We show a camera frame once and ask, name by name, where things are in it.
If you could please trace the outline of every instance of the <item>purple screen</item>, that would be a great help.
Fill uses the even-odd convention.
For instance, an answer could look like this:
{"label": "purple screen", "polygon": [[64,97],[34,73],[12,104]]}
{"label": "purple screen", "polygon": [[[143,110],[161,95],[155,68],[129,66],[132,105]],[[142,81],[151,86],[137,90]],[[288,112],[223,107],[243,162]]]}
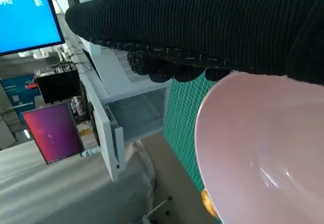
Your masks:
{"label": "purple screen", "polygon": [[27,111],[22,115],[47,163],[83,151],[67,103]]}

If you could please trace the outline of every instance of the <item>green cutting mat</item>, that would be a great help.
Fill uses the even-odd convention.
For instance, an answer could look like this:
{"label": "green cutting mat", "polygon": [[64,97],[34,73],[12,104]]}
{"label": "green cutting mat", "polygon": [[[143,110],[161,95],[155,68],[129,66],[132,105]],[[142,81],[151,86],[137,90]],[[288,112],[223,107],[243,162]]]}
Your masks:
{"label": "green cutting mat", "polygon": [[214,84],[204,74],[188,83],[174,80],[164,129],[171,148],[200,192],[205,187],[194,151],[194,124],[200,104]]}

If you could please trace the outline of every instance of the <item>blue screen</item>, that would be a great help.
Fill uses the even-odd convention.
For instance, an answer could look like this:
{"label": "blue screen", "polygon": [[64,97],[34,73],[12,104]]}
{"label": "blue screen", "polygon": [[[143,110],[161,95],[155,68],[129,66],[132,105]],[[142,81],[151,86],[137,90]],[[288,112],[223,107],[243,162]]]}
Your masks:
{"label": "blue screen", "polygon": [[48,0],[0,0],[0,54],[61,41]]}

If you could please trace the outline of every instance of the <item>pink bowl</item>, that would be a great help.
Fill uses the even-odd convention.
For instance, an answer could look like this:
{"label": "pink bowl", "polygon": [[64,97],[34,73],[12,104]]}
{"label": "pink bowl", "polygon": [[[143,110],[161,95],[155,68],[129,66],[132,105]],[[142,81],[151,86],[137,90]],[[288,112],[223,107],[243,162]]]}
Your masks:
{"label": "pink bowl", "polygon": [[224,224],[324,223],[324,87],[232,73],[200,106],[195,150]]}

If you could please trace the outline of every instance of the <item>gloved hand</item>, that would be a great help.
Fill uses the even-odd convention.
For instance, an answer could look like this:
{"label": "gloved hand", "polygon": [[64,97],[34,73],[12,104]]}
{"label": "gloved hand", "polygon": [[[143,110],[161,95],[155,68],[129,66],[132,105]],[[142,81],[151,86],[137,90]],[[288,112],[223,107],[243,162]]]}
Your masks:
{"label": "gloved hand", "polygon": [[212,80],[239,70],[324,84],[324,0],[93,0],[65,19],[92,43],[132,52],[134,70],[156,81],[207,69]]}

